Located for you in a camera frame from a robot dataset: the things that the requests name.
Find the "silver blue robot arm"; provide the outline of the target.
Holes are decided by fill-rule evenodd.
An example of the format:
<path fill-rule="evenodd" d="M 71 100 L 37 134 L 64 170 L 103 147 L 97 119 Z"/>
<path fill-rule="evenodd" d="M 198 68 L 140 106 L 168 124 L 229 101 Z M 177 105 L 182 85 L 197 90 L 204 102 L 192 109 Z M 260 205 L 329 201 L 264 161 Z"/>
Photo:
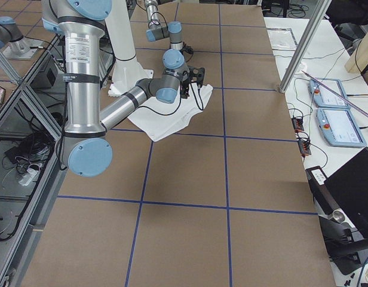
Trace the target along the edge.
<path fill-rule="evenodd" d="M 147 38 L 170 40 L 164 53 L 161 78 L 144 78 L 104 109 L 100 108 L 100 44 L 111 32 L 109 21 L 115 18 L 111 1 L 43 1 L 44 27 L 65 38 L 65 67 L 68 120 L 56 153 L 71 172 L 94 177 L 104 172 L 112 161 L 112 148 L 106 132 L 141 107 L 150 97 L 173 103 L 178 96 L 187 97 L 193 74 L 182 54 L 182 25 L 158 24 L 158 1 L 146 1 L 149 17 Z"/>
<path fill-rule="evenodd" d="M 148 18 L 148 29 L 146 30 L 146 37 L 149 42 L 155 42 L 161 39 L 168 38 L 170 40 L 170 49 L 182 51 L 184 42 L 182 39 L 182 25 L 181 22 L 167 23 L 165 18 L 164 24 L 160 22 L 158 6 L 169 3 L 170 1 L 144 1 L 146 15 Z"/>

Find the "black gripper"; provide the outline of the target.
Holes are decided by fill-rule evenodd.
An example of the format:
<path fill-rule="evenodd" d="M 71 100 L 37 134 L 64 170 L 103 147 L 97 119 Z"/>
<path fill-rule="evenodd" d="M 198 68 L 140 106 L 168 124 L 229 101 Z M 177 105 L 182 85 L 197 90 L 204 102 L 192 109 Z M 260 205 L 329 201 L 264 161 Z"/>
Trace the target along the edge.
<path fill-rule="evenodd" d="M 193 72 L 191 70 L 184 71 L 183 77 L 180 82 L 180 95 L 182 99 L 187 99 L 189 97 L 189 86 L 192 83 Z"/>

